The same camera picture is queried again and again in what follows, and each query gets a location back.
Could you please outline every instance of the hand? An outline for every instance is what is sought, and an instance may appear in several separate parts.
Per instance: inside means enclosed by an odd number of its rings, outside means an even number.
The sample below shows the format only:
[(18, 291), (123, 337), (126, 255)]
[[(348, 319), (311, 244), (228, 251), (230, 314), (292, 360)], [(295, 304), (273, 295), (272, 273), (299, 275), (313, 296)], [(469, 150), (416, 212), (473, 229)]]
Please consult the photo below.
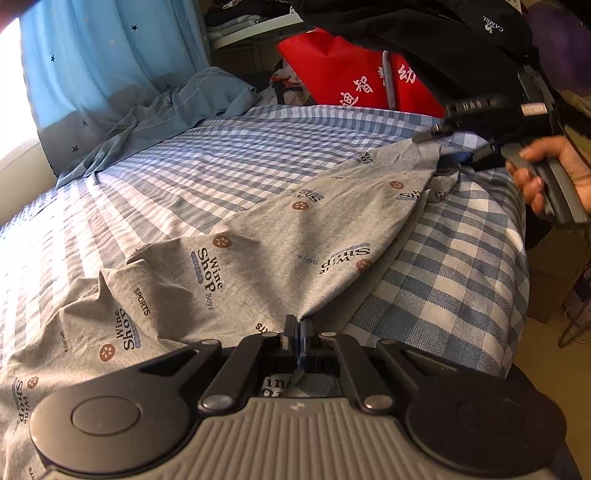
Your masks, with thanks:
[[(519, 156), (531, 163), (546, 157), (555, 157), (562, 164), (579, 194), (587, 213), (591, 213), (591, 170), (579, 157), (566, 137), (545, 137), (535, 140), (519, 152)], [(507, 170), (521, 190), (523, 198), (536, 215), (544, 213), (544, 182), (540, 177), (532, 179), (526, 168), (516, 169), (511, 162), (506, 162)]]

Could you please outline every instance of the blue plaid bedsheet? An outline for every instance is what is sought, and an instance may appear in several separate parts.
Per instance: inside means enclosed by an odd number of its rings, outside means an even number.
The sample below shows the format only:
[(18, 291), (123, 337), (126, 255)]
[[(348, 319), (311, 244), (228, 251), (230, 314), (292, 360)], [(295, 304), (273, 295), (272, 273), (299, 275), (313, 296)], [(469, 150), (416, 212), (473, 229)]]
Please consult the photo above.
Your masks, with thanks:
[[(0, 228), (0, 355), (40, 330), (78, 277), (123, 266), (138, 246), (208, 233), (235, 212), (371, 148), (432, 126), (427, 116), (335, 106), (266, 106), (198, 127), (51, 190)], [(456, 134), (449, 149), (474, 148)], [(506, 374), (529, 290), (524, 205), (501, 169), (427, 204), (405, 248), (345, 332), (396, 338)]]

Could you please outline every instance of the sunlight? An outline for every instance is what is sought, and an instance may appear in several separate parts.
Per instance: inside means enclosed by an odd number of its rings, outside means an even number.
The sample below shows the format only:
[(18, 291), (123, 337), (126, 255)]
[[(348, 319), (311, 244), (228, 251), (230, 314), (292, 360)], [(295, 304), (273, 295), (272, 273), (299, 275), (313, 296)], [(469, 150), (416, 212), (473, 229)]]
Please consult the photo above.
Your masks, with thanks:
[(0, 109), (0, 158), (37, 136), (22, 76), (20, 42), (16, 19), (0, 33), (0, 92), (4, 92)]

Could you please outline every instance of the metal bolt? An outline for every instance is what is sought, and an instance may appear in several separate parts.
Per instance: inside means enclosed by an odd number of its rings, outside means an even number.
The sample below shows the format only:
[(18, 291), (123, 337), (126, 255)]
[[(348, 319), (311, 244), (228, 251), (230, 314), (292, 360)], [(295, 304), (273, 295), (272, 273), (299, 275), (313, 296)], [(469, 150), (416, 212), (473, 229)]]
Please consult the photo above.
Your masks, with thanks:
[(394, 405), (394, 400), (387, 395), (370, 395), (363, 403), (370, 410), (388, 410)]
[(225, 410), (232, 405), (232, 397), (229, 397), (228, 395), (209, 395), (203, 399), (202, 404), (207, 410)]

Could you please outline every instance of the cardboard box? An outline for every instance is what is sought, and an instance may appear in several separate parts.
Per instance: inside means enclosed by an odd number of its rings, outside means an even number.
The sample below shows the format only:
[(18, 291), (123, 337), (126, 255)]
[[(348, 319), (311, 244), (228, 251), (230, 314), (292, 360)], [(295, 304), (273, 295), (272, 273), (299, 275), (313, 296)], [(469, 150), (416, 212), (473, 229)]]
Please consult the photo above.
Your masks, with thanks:
[(553, 228), (527, 252), (530, 266), (528, 316), (547, 323), (587, 268), (591, 245), (584, 232)]

